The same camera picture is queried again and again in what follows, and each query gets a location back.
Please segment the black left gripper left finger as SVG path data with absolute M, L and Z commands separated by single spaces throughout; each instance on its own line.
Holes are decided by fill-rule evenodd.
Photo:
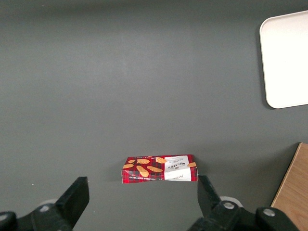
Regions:
M 18 218 L 0 213 L 2 231 L 72 231 L 90 200 L 87 177 L 78 177 L 55 203 L 45 203 Z

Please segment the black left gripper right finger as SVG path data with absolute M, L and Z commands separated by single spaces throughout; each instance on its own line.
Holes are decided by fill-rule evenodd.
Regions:
M 279 209 L 259 207 L 247 211 L 231 200 L 222 200 L 207 176 L 198 177 L 198 204 L 203 217 L 190 231 L 297 231 L 298 227 Z

